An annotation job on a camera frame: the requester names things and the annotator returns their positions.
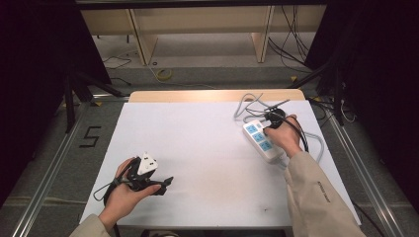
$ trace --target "white plug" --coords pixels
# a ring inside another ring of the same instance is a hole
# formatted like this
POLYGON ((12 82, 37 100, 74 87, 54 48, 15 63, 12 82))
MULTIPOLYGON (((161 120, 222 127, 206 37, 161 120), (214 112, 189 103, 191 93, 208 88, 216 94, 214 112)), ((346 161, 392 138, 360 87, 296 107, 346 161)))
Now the white plug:
POLYGON ((141 163, 139 163, 138 167, 138 175, 142 175, 145 173, 148 173, 150 171, 156 170, 158 167, 157 162, 151 158, 150 155, 147 154, 147 152, 144 152, 141 157, 141 163))

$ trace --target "black cable on floor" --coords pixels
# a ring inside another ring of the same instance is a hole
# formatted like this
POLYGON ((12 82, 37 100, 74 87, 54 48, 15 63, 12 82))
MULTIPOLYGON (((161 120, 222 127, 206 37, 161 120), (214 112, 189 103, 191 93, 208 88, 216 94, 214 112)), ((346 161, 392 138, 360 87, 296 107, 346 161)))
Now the black cable on floor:
POLYGON ((382 231, 379 229, 378 225, 370 218, 370 216, 367 215, 367 213, 364 212, 352 199, 351 199, 351 202, 354 205, 354 207, 356 207, 364 215, 364 217, 366 217, 367 220, 370 221, 370 223, 374 226, 374 228, 377 230, 379 235, 384 237, 385 236, 384 233, 382 233, 382 231))

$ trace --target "gray carpet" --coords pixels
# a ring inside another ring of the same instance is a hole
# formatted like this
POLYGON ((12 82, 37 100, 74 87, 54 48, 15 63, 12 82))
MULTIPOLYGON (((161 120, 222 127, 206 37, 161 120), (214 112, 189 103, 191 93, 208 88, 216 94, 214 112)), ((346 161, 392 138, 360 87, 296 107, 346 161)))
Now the gray carpet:
MULTIPOLYGON (((291 83, 291 76, 301 78, 304 73, 296 73, 287 68, 174 68, 173 77, 168 82, 181 84, 206 84, 223 89, 260 89, 285 88, 291 83)), ((118 77, 131 83, 114 79, 114 87, 130 93, 137 90, 192 90, 209 89, 200 85, 178 86, 158 83, 149 69, 118 69, 109 70, 111 77, 118 77)), ((313 95, 315 82, 304 85, 306 95, 313 95)), ((100 89, 91 87, 94 93, 102 93, 100 89)), ((96 176, 102 165, 104 155, 111 140, 124 102, 104 102, 100 107, 91 106, 80 124, 80 128, 65 157, 60 171, 48 193, 48 199, 31 229, 30 236, 67 236, 78 224, 96 176), (99 136, 95 147, 81 148, 80 145, 92 144, 92 140, 84 139, 89 126, 91 135, 99 136)), ((322 110, 313 107, 321 117, 322 110)), ((330 148, 332 157, 341 174, 348 193, 363 210, 371 216, 383 231, 377 213, 371 205, 347 155, 337 138, 331 124, 326 119, 320 120, 322 131, 330 148)), ((390 174, 379 162, 379 157, 371 145, 369 137, 357 122, 345 122, 345 128, 360 152, 369 171, 373 175, 379 189, 390 204, 398 218, 406 236, 419 236, 418 213, 409 205, 390 174)), ((61 107, 52 119, 49 130, 44 136, 36 159, 31 162, 13 190, 9 200, 0 210, 0 236, 10 236, 24 211, 48 165, 58 149, 66 129, 65 108, 61 107)), ((378 236, 377 231, 363 216, 362 230, 367 236, 378 236)), ((123 236, 139 236, 140 230, 123 228, 123 236)))

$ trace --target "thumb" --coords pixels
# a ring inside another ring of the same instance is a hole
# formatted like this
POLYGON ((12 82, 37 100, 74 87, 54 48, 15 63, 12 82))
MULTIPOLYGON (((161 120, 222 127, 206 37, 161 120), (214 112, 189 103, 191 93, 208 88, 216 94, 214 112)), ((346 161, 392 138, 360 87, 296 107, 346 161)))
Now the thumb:
POLYGON ((265 127, 265 128, 263 128, 263 132, 266 134, 266 135, 268 135, 269 136, 269 134, 271 134, 271 132, 273 131, 274 129, 273 128, 271 128, 271 127, 265 127))

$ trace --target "hand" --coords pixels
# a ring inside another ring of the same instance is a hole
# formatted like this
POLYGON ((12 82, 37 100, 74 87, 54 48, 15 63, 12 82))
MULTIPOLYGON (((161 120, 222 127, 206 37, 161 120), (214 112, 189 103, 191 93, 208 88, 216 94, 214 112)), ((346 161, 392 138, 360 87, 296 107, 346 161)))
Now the hand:
MULTIPOLYGON (((296 128, 300 129, 298 122, 296 121, 296 115, 290 115, 286 118, 287 121, 292 123, 296 128)), ((299 135, 298 133, 286 122, 283 123, 277 129, 270 127, 265 128, 265 133, 271 137, 274 144, 282 147, 288 157, 293 158, 299 151, 302 151, 299 147, 299 135)))
MULTIPOLYGON (((119 167, 116 177, 123 171, 126 165, 134 158, 125 160, 119 167)), ((99 219, 109 232, 118 220, 130 214, 133 208, 143 199, 161 188, 160 185, 147 187, 145 190, 135 192, 128 185, 118 185, 110 194, 105 209, 99 215, 99 219)))

